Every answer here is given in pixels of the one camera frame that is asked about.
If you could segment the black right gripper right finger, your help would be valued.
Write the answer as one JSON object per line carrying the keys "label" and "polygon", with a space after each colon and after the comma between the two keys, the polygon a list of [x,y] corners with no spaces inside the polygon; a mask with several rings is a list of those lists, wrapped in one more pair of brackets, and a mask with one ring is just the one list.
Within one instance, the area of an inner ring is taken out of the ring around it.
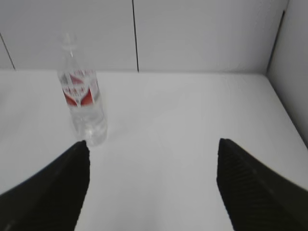
{"label": "black right gripper right finger", "polygon": [[306,231],[308,192],[230,139],[219,140],[217,186],[235,231]]}

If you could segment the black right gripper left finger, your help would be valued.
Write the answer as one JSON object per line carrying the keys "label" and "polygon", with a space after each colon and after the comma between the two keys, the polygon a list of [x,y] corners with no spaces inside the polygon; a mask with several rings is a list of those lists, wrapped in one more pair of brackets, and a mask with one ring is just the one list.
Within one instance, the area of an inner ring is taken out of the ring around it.
{"label": "black right gripper left finger", "polygon": [[90,184],[90,151],[78,141],[0,196],[2,231],[73,231]]}

